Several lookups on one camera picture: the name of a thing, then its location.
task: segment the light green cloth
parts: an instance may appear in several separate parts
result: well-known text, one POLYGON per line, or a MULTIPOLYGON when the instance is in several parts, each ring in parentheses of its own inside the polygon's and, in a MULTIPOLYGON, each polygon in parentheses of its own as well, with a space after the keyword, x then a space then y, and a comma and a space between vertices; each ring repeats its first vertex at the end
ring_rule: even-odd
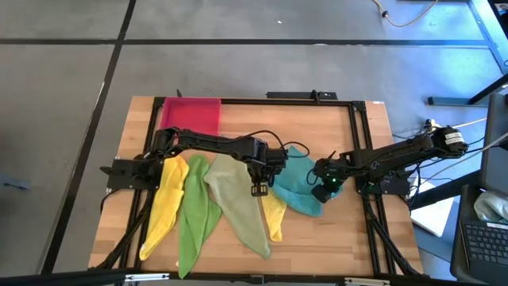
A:
POLYGON ((203 181, 203 176, 209 168, 206 158, 194 155, 188 164, 189 174, 183 187, 179 221, 180 278, 184 278, 192 270, 203 243, 221 218, 221 208, 208 197, 208 188, 203 181))
POLYGON ((262 258, 270 257, 256 197, 251 196, 251 177, 247 165, 227 155, 218 154, 205 175, 215 201, 221 207, 238 239, 262 258))

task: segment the pink tray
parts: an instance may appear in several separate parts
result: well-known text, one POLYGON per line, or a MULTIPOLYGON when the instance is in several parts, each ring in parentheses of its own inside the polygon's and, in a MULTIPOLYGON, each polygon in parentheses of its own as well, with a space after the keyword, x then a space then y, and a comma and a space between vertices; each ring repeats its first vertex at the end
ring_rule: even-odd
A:
POLYGON ((176 126, 217 136, 221 100, 215 98, 166 98, 160 128, 176 126))

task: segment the gray floor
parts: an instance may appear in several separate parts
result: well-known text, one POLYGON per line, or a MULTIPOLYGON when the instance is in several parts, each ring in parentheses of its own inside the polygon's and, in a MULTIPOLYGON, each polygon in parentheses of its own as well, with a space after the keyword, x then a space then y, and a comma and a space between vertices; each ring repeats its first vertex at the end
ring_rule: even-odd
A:
MULTIPOLYGON (((128 1, 0 2, 0 37, 116 37, 128 1)), ((384 0, 404 22, 428 2, 384 0)), ((369 0, 182 1, 137 3, 129 38, 482 39, 463 3, 439 3, 415 25, 396 29, 369 0)), ((30 181, 30 191, 0 187, 0 276, 36 272, 84 131, 110 46, 0 46, 0 172, 30 181)), ((341 99, 387 103, 392 130, 427 118, 454 125, 485 117, 483 108, 427 106, 429 96, 472 96, 501 76, 486 48, 362 46, 129 46, 106 100, 56 271, 85 269, 106 177, 134 95, 257 97, 266 91, 336 91, 341 99)), ((462 129, 466 141, 484 124, 462 129)), ((451 164, 423 170, 432 175, 451 164)), ((443 173, 457 177, 479 158, 443 173)), ((425 271, 438 259, 422 254, 425 271)))

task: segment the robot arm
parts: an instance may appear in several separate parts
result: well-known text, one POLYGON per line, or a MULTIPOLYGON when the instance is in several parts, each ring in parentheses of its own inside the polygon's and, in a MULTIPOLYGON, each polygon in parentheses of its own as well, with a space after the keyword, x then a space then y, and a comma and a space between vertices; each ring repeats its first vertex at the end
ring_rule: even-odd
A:
POLYGON ((230 155, 246 163, 252 179, 252 196, 267 195, 265 183, 273 186, 275 175, 286 167, 287 152, 282 146, 272 149, 266 141, 249 135, 232 139, 173 127, 155 133, 153 145, 144 157, 118 159, 113 167, 101 167, 101 170, 110 176, 109 188, 150 188, 146 185, 158 186, 160 182, 162 164, 157 162, 162 163, 163 159, 176 157, 188 149, 230 155))
POLYGON ((311 170, 321 178, 322 184, 314 187, 313 195, 326 203, 349 177, 366 176, 374 187, 368 194, 405 195, 409 190, 405 168, 437 157, 460 158, 468 150, 459 130, 451 127, 388 145, 379 149, 360 149, 342 153, 338 159, 320 159, 311 170))

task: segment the wooden table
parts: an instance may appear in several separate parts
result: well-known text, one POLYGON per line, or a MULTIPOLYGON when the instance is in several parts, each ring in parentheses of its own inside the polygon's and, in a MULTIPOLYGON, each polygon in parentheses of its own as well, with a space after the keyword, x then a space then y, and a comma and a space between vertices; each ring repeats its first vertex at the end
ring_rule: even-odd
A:
MULTIPOLYGON (((133 97, 118 148, 119 157, 133 158, 142 153, 153 99, 133 97)), ((384 103, 366 102, 366 106, 374 148, 391 144, 391 130, 384 103)), ((341 153, 354 149, 347 108, 222 105, 221 134, 237 137, 260 129, 277 133, 283 141, 300 141, 307 145, 313 160, 327 157, 334 150, 341 153)), ((270 146, 277 145, 268 135, 260 134, 259 137, 270 146)), ((182 156, 188 159, 194 153, 196 151, 186 151, 182 156)), ((206 156, 211 163, 215 154, 206 153, 206 156)), ((124 234, 132 197, 132 190, 124 190, 106 200, 90 256, 90 267, 102 262, 124 234)), ((395 196, 385 195, 383 198, 392 240, 411 265, 421 272, 420 257, 406 204, 395 196)), ((283 242, 270 242, 271 257, 267 261, 242 245, 222 216, 203 246, 193 272, 372 275, 364 210, 354 180, 347 180, 341 195, 327 202, 324 208, 320 218, 311 218, 288 208, 282 224, 283 242)), ((150 258, 143 262, 142 269, 178 271, 177 233, 178 226, 175 226, 150 258)), ((379 238, 377 242, 381 269, 386 272, 383 244, 379 238)), ((137 255, 134 253, 136 245, 137 236, 131 245, 128 266, 133 266, 134 256, 137 255)))

